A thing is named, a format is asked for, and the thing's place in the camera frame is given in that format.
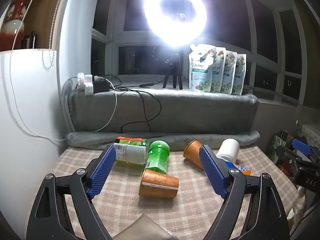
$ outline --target blue gripper pad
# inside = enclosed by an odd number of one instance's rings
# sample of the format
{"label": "blue gripper pad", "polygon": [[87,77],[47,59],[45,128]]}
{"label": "blue gripper pad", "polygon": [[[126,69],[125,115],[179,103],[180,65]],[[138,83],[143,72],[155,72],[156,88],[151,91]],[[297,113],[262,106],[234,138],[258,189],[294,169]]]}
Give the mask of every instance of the blue gripper pad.
{"label": "blue gripper pad", "polygon": [[116,149],[112,146],[109,148],[103,159],[100,161],[95,172],[90,178],[90,189],[88,196],[93,199],[94,196],[99,195],[106,179],[116,161]]}
{"label": "blue gripper pad", "polygon": [[310,156],[312,154],[311,147],[297,139],[294,139],[292,141],[292,147],[302,152],[305,156]]}
{"label": "blue gripper pad", "polygon": [[225,187],[225,177],[204,146],[200,148],[199,157],[213,190],[216,194],[225,199],[228,196],[228,192]]}

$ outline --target green plastic bottle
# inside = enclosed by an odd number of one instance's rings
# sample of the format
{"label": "green plastic bottle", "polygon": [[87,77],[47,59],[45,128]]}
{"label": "green plastic bottle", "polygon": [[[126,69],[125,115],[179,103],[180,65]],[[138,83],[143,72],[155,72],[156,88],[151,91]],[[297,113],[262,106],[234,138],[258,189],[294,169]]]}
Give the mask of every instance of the green plastic bottle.
{"label": "green plastic bottle", "polygon": [[149,147],[145,169],[167,174],[170,147],[164,141],[154,141]]}

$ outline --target gray blanket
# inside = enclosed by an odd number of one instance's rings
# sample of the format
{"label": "gray blanket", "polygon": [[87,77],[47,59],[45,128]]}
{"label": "gray blanket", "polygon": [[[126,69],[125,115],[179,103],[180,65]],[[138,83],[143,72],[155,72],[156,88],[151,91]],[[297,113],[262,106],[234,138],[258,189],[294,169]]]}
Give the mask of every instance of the gray blanket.
{"label": "gray blanket", "polygon": [[[144,89],[159,99],[161,113],[150,121],[151,131],[176,134],[228,134],[250,131],[258,100],[254,95],[227,95],[179,90]],[[86,96],[73,90],[68,97],[68,110],[75,131],[95,131],[111,117],[115,105],[114,91]],[[157,115],[160,106],[155,98],[141,93],[147,118]],[[122,125],[145,121],[141,97],[137,92],[117,92],[118,104],[111,122],[103,132],[120,133]],[[147,132],[146,123],[126,125],[123,132]]]}
{"label": "gray blanket", "polygon": [[238,141],[240,146],[247,146],[255,143],[260,135],[257,131],[251,131],[239,135],[218,135],[218,134],[169,134],[169,133],[104,133],[104,132],[73,132],[67,136],[68,144],[74,147],[103,150],[107,144],[115,141],[116,137],[147,138],[150,142],[162,140],[169,144],[170,150],[184,150],[192,140],[199,140],[202,144],[208,144],[210,148],[219,148],[227,138]]}

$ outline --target orange paper cup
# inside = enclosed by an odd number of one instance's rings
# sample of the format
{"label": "orange paper cup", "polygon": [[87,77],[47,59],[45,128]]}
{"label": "orange paper cup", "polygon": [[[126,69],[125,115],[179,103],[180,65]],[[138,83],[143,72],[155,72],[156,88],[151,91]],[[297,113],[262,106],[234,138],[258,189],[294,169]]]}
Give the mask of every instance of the orange paper cup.
{"label": "orange paper cup", "polygon": [[141,178],[139,196],[174,198],[178,189],[178,178],[145,169]]}
{"label": "orange paper cup", "polygon": [[187,158],[189,161],[193,162],[199,168],[203,169],[199,158],[199,150],[202,144],[198,140],[193,140],[188,144],[183,152],[183,157]]}

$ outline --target vase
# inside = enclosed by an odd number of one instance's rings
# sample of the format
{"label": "vase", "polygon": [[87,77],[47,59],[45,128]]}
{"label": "vase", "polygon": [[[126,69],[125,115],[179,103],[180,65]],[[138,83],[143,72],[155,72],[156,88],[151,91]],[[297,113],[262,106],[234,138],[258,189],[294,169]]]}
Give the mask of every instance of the vase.
{"label": "vase", "polygon": [[21,25],[14,49],[20,48],[24,31],[24,24],[21,22],[29,3],[30,0],[13,0],[11,2],[0,29],[0,51],[12,49],[14,38]]}

